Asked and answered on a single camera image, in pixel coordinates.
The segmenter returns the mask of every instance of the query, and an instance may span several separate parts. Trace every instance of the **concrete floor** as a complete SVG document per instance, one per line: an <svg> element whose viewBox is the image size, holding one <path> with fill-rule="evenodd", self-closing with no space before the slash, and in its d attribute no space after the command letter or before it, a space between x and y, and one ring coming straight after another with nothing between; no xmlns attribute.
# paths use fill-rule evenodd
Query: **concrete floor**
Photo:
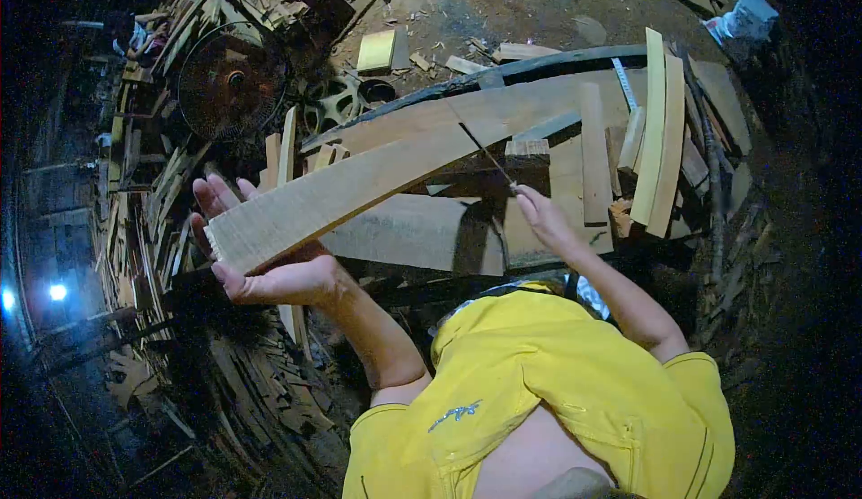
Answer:
<svg viewBox="0 0 862 499"><path fill-rule="evenodd" d="M577 50L612 44L644 44L644 28L663 33L666 40L686 42L699 59L724 62L724 56L695 13L677 0L392 0L386 6L378 0L361 22L335 49L333 63L348 61L355 65L362 36L391 29L385 19L397 19L396 26L407 26L410 52L439 65L450 55L468 58L485 65L494 63L480 56L467 55L469 37L485 41L491 49L501 42L543 45L559 50ZM411 13L425 11L428 17ZM587 33L585 18L598 21L606 31ZM449 71L438 69L436 77L413 67L410 72L383 79L395 86L398 95L449 79Z"/></svg>

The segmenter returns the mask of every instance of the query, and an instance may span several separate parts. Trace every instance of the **person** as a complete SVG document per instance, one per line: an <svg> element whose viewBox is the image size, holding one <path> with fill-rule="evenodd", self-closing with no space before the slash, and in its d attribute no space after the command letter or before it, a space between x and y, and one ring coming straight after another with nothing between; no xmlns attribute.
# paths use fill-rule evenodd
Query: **person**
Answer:
<svg viewBox="0 0 862 499"><path fill-rule="evenodd" d="M167 13L132 14L111 11L104 21L105 30L113 41L114 52L142 67L153 66L167 42ZM145 24L157 21L155 31L147 31Z"/></svg>
<svg viewBox="0 0 862 499"><path fill-rule="evenodd" d="M253 185L238 181L246 199ZM193 183L203 228L240 203ZM510 285L442 322L436 375L404 330L318 242L260 276L214 262L234 303L318 307L365 367L371 407L352 425L345 497L717 497L734 436L716 362L605 264L554 203L519 185L535 235L606 302L617 330L543 283Z"/></svg>

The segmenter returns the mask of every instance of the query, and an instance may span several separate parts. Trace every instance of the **fan guard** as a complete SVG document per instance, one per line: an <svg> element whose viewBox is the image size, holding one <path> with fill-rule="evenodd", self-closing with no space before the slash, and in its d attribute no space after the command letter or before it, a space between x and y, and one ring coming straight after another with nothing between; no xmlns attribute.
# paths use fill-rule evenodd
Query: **fan guard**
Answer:
<svg viewBox="0 0 862 499"><path fill-rule="evenodd" d="M287 59L273 34L233 22L191 49L179 75L179 106L197 135L235 141L273 118L287 83Z"/></svg>

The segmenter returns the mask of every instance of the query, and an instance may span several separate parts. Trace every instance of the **light wood strip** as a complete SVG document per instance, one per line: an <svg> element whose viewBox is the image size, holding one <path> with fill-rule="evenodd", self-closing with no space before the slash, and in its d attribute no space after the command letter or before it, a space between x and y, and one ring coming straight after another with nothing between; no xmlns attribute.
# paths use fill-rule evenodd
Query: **light wood strip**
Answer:
<svg viewBox="0 0 862 499"><path fill-rule="evenodd" d="M661 144L664 136L664 47L661 33L646 29L646 125L641 142L641 168L632 202L632 220L649 225L652 201L659 184Z"/></svg>
<svg viewBox="0 0 862 499"><path fill-rule="evenodd" d="M683 60L679 57L665 56L665 98L664 98L664 141L661 147L661 167L659 182L656 185L655 199L648 234L663 237L667 233L667 222L671 219L671 209L677 197L679 165L683 157L683 127L685 122L685 95L683 79Z"/></svg>

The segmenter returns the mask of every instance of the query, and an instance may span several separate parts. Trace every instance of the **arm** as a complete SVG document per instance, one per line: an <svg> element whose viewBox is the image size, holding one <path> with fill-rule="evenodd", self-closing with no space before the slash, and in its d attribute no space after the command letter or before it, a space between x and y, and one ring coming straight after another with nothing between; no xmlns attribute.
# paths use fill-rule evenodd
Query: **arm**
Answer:
<svg viewBox="0 0 862 499"><path fill-rule="evenodd" d="M140 24L145 24L146 22L155 20L155 19L163 19L170 16L168 13L149 13L149 14L135 14L135 21Z"/></svg>
<svg viewBox="0 0 862 499"><path fill-rule="evenodd" d="M536 236L569 267L589 279L626 338L662 364L689 351L683 332L671 315L637 284L604 263L575 235L565 215L551 200L523 185L517 192L518 205Z"/></svg>
<svg viewBox="0 0 862 499"><path fill-rule="evenodd" d="M238 184L246 199L258 194L251 182L240 179ZM192 187L202 211L210 218L240 204L220 177L196 179ZM194 235L211 256L203 232L205 225L200 214L192 214ZM215 262L212 270L234 303L301 304L321 309L359 355L375 391L372 407L381 403L409 404L431 383L431 375L410 336L320 243L309 243L293 254L289 263L258 277L245 277L222 262Z"/></svg>

